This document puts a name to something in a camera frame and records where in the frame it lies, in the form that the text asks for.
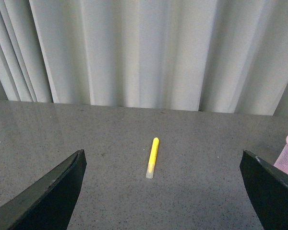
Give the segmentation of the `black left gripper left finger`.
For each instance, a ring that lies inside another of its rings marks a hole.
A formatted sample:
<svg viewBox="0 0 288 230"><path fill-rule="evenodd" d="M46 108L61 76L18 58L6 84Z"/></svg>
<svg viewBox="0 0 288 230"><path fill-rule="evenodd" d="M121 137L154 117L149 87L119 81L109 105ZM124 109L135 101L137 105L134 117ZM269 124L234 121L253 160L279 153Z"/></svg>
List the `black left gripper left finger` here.
<svg viewBox="0 0 288 230"><path fill-rule="evenodd" d="M0 207L0 230L65 230L77 203L86 169L78 150Z"/></svg>

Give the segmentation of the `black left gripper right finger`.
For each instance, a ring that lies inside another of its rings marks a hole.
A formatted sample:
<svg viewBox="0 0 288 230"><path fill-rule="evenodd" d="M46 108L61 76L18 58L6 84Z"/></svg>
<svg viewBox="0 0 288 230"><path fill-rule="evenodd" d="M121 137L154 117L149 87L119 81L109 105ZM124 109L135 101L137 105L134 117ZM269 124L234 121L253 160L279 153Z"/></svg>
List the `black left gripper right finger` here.
<svg viewBox="0 0 288 230"><path fill-rule="evenodd" d="M245 150L240 172L250 202L265 230L288 230L288 174Z"/></svg>

